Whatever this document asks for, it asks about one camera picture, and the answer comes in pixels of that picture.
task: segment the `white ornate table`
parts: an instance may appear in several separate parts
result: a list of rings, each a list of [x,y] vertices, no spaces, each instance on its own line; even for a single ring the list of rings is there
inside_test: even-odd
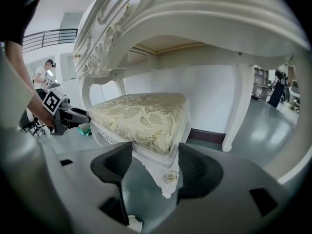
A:
[[[114,80],[124,95],[124,78],[153,69],[234,66],[234,105],[222,144],[228,152],[248,109],[253,66],[275,69],[293,57],[298,83],[305,89],[300,89],[296,133],[266,168],[280,178],[312,143],[302,135],[312,132],[309,49],[299,22],[283,0],[95,0],[80,23],[74,62],[86,109],[91,108],[92,84]],[[300,150],[290,159],[299,144]]]

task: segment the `carved table leg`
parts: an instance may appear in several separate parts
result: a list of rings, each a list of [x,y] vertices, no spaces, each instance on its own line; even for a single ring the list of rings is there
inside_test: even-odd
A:
[[[93,84],[93,79],[90,76],[86,76],[81,79],[80,87],[81,87],[81,99],[83,106],[86,110],[89,110],[92,107],[90,101],[90,88]]]
[[[119,96],[124,96],[126,94],[126,87],[123,78],[116,79],[114,82],[117,87]]]
[[[234,67],[235,94],[231,116],[222,150],[229,152],[232,148],[232,142],[245,118],[254,84],[253,65],[240,64]]]

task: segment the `wooden trim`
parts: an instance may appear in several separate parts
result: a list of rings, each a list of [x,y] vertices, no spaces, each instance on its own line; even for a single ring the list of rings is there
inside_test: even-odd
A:
[[[225,138],[225,134],[192,128],[189,134],[189,138],[216,144],[222,144]]]
[[[165,53],[165,52],[169,52],[169,51],[173,51],[173,50],[184,49],[184,48],[191,48],[191,47],[198,47],[198,46],[206,46],[206,45],[207,44],[205,44],[203,42],[186,43],[186,44],[182,44],[182,45],[177,45],[177,46],[173,46],[173,47],[157,50],[156,51],[156,55],[159,55],[159,54],[162,54],[162,53]]]

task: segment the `dark pants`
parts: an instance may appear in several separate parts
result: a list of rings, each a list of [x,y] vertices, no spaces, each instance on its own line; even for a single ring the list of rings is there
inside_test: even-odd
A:
[[[278,82],[275,85],[275,89],[274,89],[273,94],[271,95],[271,98],[268,101],[268,103],[271,106],[273,106],[274,108],[277,108],[283,93],[284,93],[284,86],[280,82]]]
[[[39,97],[44,100],[45,96],[47,95],[47,93],[45,92],[44,89],[42,88],[38,88],[36,89],[37,94],[39,95]]]

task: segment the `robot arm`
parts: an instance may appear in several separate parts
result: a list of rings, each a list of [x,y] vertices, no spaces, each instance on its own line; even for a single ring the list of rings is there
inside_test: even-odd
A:
[[[71,107],[70,99],[56,89],[49,91],[42,104],[53,115],[52,135],[62,136],[66,129],[90,122],[85,110]]]

